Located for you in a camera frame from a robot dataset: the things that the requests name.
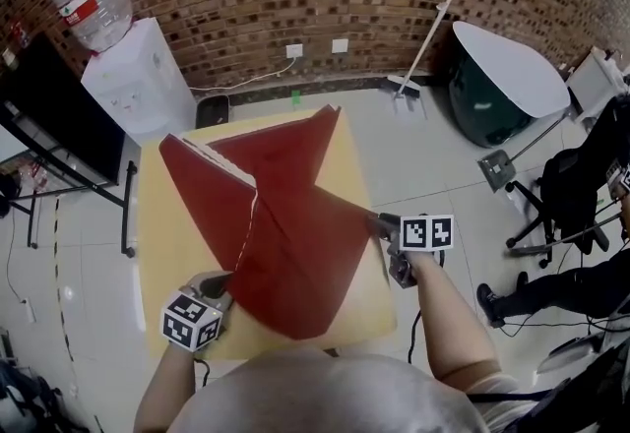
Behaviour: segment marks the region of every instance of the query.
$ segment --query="white appliance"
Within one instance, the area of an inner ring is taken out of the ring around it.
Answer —
[[[605,52],[594,46],[567,80],[567,87],[582,107],[582,113],[575,118],[576,122],[599,116],[609,100],[620,93],[628,92],[617,63],[612,58],[605,58]]]
[[[138,145],[195,128],[197,104],[156,19],[90,59],[81,83]]]

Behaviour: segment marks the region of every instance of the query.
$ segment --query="white cable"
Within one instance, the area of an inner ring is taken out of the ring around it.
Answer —
[[[252,227],[254,226],[254,212],[256,211],[256,205],[258,203],[258,188],[256,185],[256,178],[242,170],[240,167],[238,167],[238,165],[232,163],[217,151],[213,150],[210,145],[193,142],[183,136],[180,136],[178,139],[192,152],[201,156],[205,161],[234,176],[235,178],[239,179],[240,181],[244,182],[255,190],[254,199],[252,200],[252,205],[249,213],[249,226],[247,227],[245,240],[243,241],[243,245],[240,248],[240,253],[238,253],[238,258],[236,258],[236,265],[234,266],[234,269],[236,270],[240,265],[240,259],[245,252],[245,247],[249,242],[249,237],[252,233]]]
[[[209,92],[209,91],[231,91],[233,89],[237,89],[238,87],[242,87],[243,85],[247,85],[248,83],[252,83],[255,82],[257,80],[262,80],[263,78],[267,78],[269,76],[279,76],[281,75],[284,71],[288,71],[293,64],[295,64],[295,61],[297,60],[297,57],[293,57],[293,60],[291,60],[291,63],[286,66],[284,69],[280,69],[279,71],[276,71],[275,73],[269,73],[268,75],[263,75],[263,76],[257,76],[255,78],[252,78],[251,80],[247,80],[246,82],[243,83],[239,83],[238,85],[234,85],[233,87],[213,87],[211,89],[196,89],[194,87],[190,87],[191,91],[202,91],[202,92]]]

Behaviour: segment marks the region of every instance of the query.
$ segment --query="black strap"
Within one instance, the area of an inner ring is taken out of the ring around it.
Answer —
[[[535,393],[479,393],[467,395],[473,403],[495,402],[540,402],[551,393],[552,390],[537,391]]]

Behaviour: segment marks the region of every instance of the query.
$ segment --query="office chair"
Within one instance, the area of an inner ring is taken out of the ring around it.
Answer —
[[[506,241],[508,249],[539,225],[544,226],[547,245],[555,242],[554,229],[560,228],[565,239],[595,225],[598,189],[606,183],[606,173],[615,161],[621,166],[630,160],[630,95],[614,97],[604,108],[585,142],[575,149],[563,150],[544,166],[542,177],[536,181],[540,198],[519,181],[505,186],[507,192],[516,188],[536,208],[538,216],[520,233]],[[593,250],[593,242],[608,250],[608,239],[595,228],[568,242],[574,243],[584,254]],[[539,264],[545,268],[552,260],[552,247]]]

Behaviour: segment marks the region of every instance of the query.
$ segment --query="gray shirt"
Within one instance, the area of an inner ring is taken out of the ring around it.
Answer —
[[[476,393],[515,391],[499,374]],[[332,358],[302,348],[259,356],[200,390],[170,433],[488,432],[532,407],[475,408],[464,393],[386,356]]]

